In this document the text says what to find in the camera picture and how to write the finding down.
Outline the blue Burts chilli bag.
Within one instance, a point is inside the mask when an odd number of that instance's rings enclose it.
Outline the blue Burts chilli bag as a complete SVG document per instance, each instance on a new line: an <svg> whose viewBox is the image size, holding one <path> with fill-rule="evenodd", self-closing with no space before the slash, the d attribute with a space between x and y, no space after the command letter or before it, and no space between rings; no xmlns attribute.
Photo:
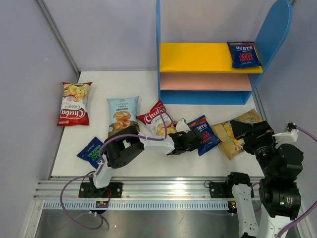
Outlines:
<svg viewBox="0 0 317 238"><path fill-rule="evenodd" d="M187 123L187 125L190 129L197 129L203 136L202 145L198 149L199 156L204 155L221 143L221 140L215 135L211 126L207 122L205 115Z"/></svg>
<svg viewBox="0 0 317 238"><path fill-rule="evenodd" d="M261 66L261 62L252 41L228 41L227 42L233 68L249 68Z"/></svg>

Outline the blue Burts sea salt bag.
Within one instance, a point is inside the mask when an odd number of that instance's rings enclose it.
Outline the blue Burts sea salt bag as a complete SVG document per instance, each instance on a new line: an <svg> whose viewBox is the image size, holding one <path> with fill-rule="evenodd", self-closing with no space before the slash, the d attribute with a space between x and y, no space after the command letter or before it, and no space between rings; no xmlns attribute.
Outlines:
<svg viewBox="0 0 317 238"><path fill-rule="evenodd" d="M94 137L76 156L89 162L93 168L97 169L102 161L99 157L99 151L102 145L103 143L97 137Z"/></svg>

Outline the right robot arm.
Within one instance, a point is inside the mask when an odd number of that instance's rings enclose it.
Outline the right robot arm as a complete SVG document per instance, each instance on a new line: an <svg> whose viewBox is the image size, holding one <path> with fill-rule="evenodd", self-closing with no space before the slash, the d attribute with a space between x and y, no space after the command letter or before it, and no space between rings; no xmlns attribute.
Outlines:
<svg viewBox="0 0 317 238"><path fill-rule="evenodd" d="M257 223L251 202L252 184L247 174L231 172L225 192L233 196L241 238L283 238L295 225L301 207L301 195L295 182L303 170L304 153L293 145L298 129L287 123L282 133L275 133L267 121L230 122L235 139L243 140L243 150L254 155L264 174L259 182L261 221Z"/></svg>

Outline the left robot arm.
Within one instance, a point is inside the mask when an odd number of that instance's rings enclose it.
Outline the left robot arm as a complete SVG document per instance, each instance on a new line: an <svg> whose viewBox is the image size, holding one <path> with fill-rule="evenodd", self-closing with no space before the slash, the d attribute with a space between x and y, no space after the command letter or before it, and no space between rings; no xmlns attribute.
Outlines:
<svg viewBox="0 0 317 238"><path fill-rule="evenodd" d="M81 183L79 197L120 198L122 183L110 181L115 169L128 165L145 150L180 155L198 149L202 141L203 136L197 129L154 136L143 134L129 126L105 140L100 149L103 161L97 171L88 176L89 181Z"/></svg>

